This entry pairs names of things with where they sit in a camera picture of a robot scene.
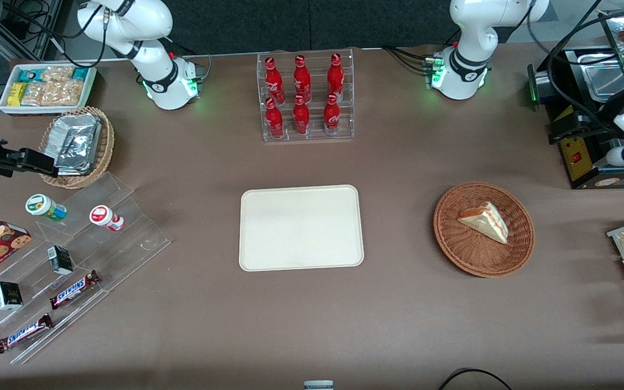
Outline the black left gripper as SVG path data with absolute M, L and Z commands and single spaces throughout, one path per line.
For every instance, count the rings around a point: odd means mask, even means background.
M 569 138 L 588 138 L 608 135 L 612 139 L 624 138 L 624 131 L 614 123 L 616 114 L 598 112 L 594 115 L 575 111 L 577 123 L 551 123 L 549 126 L 549 144 L 559 144 Z

